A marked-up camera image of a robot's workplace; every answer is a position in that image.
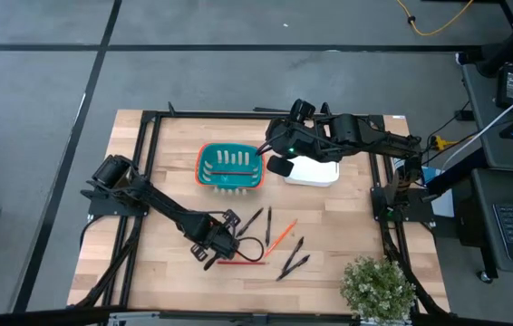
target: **marker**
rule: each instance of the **marker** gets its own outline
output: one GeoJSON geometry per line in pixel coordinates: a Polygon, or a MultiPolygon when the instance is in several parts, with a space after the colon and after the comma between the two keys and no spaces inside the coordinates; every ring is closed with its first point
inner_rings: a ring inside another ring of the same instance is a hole
{"type": "Polygon", "coordinates": [[[294,264],[293,266],[291,266],[291,268],[287,269],[286,271],[282,272],[281,273],[281,276],[277,277],[276,280],[277,281],[281,281],[285,276],[289,275],[291,272],[293,272],[295,270],[295,268],[301,266],[302,264],[306,263],[308,260],[309,260],[309,256],[310,254],[306,255],[305,257],[303,257],[303,259],[301,259],[298,263],[294,264]]]}
{"type": "Polygon", "coordinates": [[[289,259],[286,260],[285,266],[283,266],[283,272],[286,271],[287,268],[289,268],[289,265],[293,261],[293,258],[295,258],[296,252],[298,252],[299,249],[301,249],[301,247],[303,246],[303,242],[304,241],[305,241],[305,237],[301,236],[301,239],[299,239],[299,242],[296,244],[295,249],[293,249],[293,252],[289,256],[289,259]]]}
{"type": "Polygon", "coordinates": [[[265,244],[266,247],[271,243],[271,219],[273,215],[273,209],[271,206],[268,207],[268,217],[266,218],[266,235],[265,235],[265,244]]]}
{"type": "Polygon", "coordinates": [[[239,236],[243,235],[243,234],[247,231],[248,227],[249,227],[253,222],[255,222],[255,220],[257,219],[257,217],[258,217],[258,216],[263,212],[263,209],[265,209],[265,208],[264,208],[264,207],[260,207],[260,209],[259,209],[259,210],[257,210],[257,211],[256,211],[256,213],[255,213],[252,217],[250,217],[250,219],[248,220],[248,222],[247,222],[247,223],[246,223],[246,224],[245,224],[245,225],[240,229],[240,231],[238,231],[238,233],[237,233],[237,237],[239,237],[239,236]]]}

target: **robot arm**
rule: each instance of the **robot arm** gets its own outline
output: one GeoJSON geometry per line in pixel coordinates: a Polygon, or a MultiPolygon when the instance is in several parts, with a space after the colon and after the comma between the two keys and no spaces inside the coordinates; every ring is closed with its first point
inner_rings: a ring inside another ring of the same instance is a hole
{"type": "Polygon", "coordinates": [[[191,252],[203,261],[207,255],[203,249],[212,249],[215,257],[232,259],[238,249],[238,240],[228,231],[240,223],[231,210],[222,213],[220,222],[208,212],[190,211],[155,188],[127,158],[116,155],[107,157],[88,181],[97,190],[126,206],[146,204],[174,221],[176,227],[196,244],[191,252]]]}
{"type": "Polygon", "coordinates": [[[314,116],[315,107],[297,100],[287,118],[271,120],[266,130],[266,142],[258,153],[272,149],[273,156],[266,167],[269,171],[288,177],[296,156],[306,156],[319,162],[339,162],[342,157],[368,152],[404,159],[390,184],[390,204],[405,200],[411,183],[421,178],[421,138],[400,136],[377,130],[365,117],[352,114],[332,115],[326,103],[323,115],[314,116]],[[307,127],[305,120],[313,126],[307,127]]]}

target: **wooden tabletop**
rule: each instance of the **wooden tabletop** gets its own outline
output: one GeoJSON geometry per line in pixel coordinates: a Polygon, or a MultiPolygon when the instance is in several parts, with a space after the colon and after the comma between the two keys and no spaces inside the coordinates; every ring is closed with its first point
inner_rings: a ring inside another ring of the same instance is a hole
{"type": "MultiPolygon", "coordinates": [[[[119,110],[107,154],[131,158],[140,124],[140,110],[119,110]]],[[[402,116],[385,116],[386,129],[408,134],[402,116]]],[[[297,224],[265,261],[266,265],[214,264],[208,271],[189,249],[192,243],[173,222],[151,210],[144,220],[134,269],[129,306],[137,309],[350,313],[339,294],[344,266],[355,257],[382,257],[382,239],[373,221],[369,188],[372,176],[368,154],[344,158],[340,177],[327,188],[288,185],[266,173],[265,183],[246,195],[223,195],[200,187],[194,178],[198,150],[208,142],[238,142],[259,146],[268,120],[162,119],[151,181],[182,206],[194,210],[233,209],[243,223],[260,207],[265,211],[246,236],[264,242],[266,209],[273,207],[271,238],[276,239],[295,219],[297,224]],[[311,257],[281,282],[275,279],[304,236],[294,262],[311,257]]],[[[147,133],[150,138],[151,126],[147,133]]],[[[147,153],[148,141],[143,153],[147,153]]],[[[118,217],[104,217],[87,231],[73,278],[68,303],[82,299],[107,268],[118,217]]],[[[436,303],[448,310],[446,291],[431,234],[419,224],[405,224],[411,267],[436,303]]],[[[241,243],[240,250],[257,256],[258,248],[241,243]]],[[[123,269],[118,273],[123,276],[123,269]]],[[[112,302],[119,299],[116,282],[112,302]]]]}

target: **plastic basket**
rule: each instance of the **plastic basket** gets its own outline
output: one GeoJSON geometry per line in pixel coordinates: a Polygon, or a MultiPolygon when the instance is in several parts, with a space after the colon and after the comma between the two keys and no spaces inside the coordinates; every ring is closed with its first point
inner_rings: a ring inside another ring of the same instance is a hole
{"type": "Polygon", "coordinates": [[[196,181],[221,189],[258,188],[265,180],[265,160],[257,148],[244,144],[206,144],[198,153],[196,181]]]}

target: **green plant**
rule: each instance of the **green plant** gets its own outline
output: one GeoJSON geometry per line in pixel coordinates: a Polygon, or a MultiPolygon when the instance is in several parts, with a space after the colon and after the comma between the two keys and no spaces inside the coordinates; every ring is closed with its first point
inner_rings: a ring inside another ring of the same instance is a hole
{"type": "Polygon", "coordinates": [[[345,266],[340,293],[353,313],[384,324],[408,319],[414,290],[397,262],[360,257],[345,266]]]}

